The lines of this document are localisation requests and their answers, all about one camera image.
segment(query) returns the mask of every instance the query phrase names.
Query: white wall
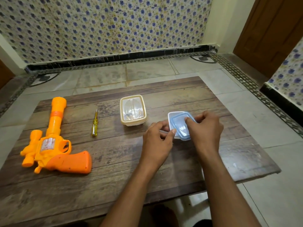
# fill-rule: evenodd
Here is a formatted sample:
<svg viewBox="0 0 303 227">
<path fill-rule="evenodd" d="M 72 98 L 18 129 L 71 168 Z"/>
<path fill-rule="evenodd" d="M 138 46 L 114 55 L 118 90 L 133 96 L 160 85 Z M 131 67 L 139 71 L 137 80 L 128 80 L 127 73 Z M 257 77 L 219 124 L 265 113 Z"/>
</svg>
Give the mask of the white wall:
<svg viewBox="0 0 303 227">
<path fill-rule="evenodd" d="M 16 75 L 25 73 L 26 63 L 0 34 L 0 60 Z"/>
<path fill-rule="evenodd" d="M 203 44 L 217 44 L 218 53 L 232 53 L 255 0 L 213 0 Z"/>
</svg>

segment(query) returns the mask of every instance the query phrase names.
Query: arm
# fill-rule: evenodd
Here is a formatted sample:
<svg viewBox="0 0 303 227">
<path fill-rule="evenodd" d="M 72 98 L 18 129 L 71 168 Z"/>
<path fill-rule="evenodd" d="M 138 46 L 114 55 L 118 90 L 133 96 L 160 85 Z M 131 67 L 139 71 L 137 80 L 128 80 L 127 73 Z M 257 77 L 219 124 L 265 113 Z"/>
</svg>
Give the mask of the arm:
<svg viewBox="0 0 303 227">
<path fill-rule="evenodd" d="M 195 120 L 198 123 L 190 118 L 185 122 L 202 165 L 213 226 L 261 227 L 219 155 L 219 117 L 204 111 Z"/>
<path fill-rule="evenodd" d="M 143 135 L 139 164 L 100 227 L 138 226 L 148 184 L 172 148 L 176 130 L 161 133 L 165 126 L 166 122 L 152 123 Z"/>
</svg>

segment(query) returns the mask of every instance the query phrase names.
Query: orange toy gun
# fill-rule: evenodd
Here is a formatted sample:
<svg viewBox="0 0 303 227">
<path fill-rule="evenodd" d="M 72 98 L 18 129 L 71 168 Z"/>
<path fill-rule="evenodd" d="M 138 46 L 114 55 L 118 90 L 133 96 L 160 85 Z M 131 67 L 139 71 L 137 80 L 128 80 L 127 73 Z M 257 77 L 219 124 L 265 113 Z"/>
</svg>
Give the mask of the orange toy gun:
<svg viewBox="0 0 303 227">
<path fill-rule="evenodd" d="M 69 155 L 71 142 L 60 136 L 60 126 L 63 118 L 63 111 L 66 107 L 66 99 L 55 97 L 51 102 L 51 115 L 49 119 L 46 136 L 41 138 L 42 131 L 33 130 L 30 136 L 30 143 L 21 151 L 25 156 L 23 167 L 30 167 L 34 160 L 38 163 L 35 173 L 39 174 L 42 168 L 58 170 L 68 173 L 88 174 L 92 170 L 92 158 L 87 151 Z"/>
</svg>

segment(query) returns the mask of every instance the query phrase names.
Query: floral wallpaper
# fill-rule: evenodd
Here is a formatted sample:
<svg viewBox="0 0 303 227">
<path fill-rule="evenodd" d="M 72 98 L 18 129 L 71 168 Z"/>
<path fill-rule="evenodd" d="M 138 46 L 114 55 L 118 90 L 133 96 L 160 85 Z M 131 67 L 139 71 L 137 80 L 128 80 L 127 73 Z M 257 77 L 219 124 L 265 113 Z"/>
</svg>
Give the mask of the floral wallpaper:
<svg viewBox="0 0 303 227">
<path fill-rule="evenodd" d="M 26 63 L 199 45 L 212 0 L 0 0 Z"/>
<path fill-rule="evenodd" d="M 303 38 L 267 82 L 300 108 L 303 104 Z"/>
</svg>

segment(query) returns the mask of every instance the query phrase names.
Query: blue lid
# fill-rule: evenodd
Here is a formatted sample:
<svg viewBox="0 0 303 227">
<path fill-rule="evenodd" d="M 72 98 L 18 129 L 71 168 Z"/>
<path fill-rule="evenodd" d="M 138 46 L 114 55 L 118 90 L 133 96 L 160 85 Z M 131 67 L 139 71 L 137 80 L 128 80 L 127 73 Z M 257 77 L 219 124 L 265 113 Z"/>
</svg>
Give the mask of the blue lid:
<svg viewBox="0 0 303 227">
<path fill-rule="evenodd" d="M 181 140 L 186 141 L 190 140 L 189 130 L 187 128 L 187 125 L 185 123 L 184 118 L 189 117 L 193 121 L 196 121 L 190 113 L 187 111 L 184 111 L 180 114 L 177 114 L 176 116 L 170 118 L 170 122 L 174 128 L 177 130 L 177 134 L 180 137 Z"/>
</svg>

